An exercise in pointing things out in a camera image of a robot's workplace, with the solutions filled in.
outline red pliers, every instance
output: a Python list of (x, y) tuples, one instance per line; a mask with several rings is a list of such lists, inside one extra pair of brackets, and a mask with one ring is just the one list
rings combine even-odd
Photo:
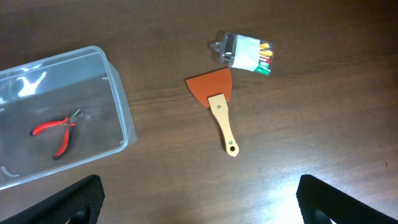
[(61, 148), (52, 157), (52, 159), (55, 161), (59, 160), (64, 155), (65, 151), (67, 150), (70, 136), (72, 135), (73, 127), (76, 126), (76, 121), (82, 117), (84, 117), (83, 112), (81, 112), (80, 110), (77, 110), (70, 117), (67, 116), (62, 121), (49, 121), (49, 122), (40, 124), (35, 129), (33, 129), (33, 131), (30, 132), (30, 135), (36, 136), (36, 135), (40, 134), (41, 132), (43, 132), (44, 130), (46, 130), (47, 128), (66, 124), (67, 131), (65, 132), (65, 135), (63, 137)]

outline wooden table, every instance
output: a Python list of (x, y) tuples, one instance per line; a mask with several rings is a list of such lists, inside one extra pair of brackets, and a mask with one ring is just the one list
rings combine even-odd
[[(0, 70), (100, 46), (138, 142), (0, 191), (0, 220), (98, 174), (98, 223), (302, 223), (312, 174), (398, 218), (398, 10), (364, 0), (18, 0), (0, 3)], [(184, 79), (221, 68), (228, 31), (275, 43), (273, 73), (233, 69), (237, 158)]]

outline plastic package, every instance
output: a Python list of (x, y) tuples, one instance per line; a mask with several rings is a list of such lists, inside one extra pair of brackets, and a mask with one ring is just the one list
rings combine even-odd
[(269, 75), (274, 56), (272, 44), (239, 34), (225, 33), (222, 42), (214, 44), (220, 64)]

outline plastic container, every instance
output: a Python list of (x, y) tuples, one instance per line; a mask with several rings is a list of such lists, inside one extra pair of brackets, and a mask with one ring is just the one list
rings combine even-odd
[[(65, 155), (66, 125), (29, 133), (81, 109)], [(122, 151), (136, 141), (119, 73), (98, 47), (0, 72), (0, 190)]]
[(220, 64), (222, 65), (263, 75), (269, 75), (271, 72), (274, 52), (270, 42), (239, 34), (225, 33), (223, 41), (214, 44), (214, 50), (220, 54)]

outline orange scraper blade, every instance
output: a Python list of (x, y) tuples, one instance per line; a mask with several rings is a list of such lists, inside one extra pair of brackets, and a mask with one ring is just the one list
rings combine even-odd
[(210, 107), (207, 98), (224, 93), (228, 102), (232, 92), (232, 75), (229, 68), (199, 75), (185, 80), (192, 95), (203, 106)]

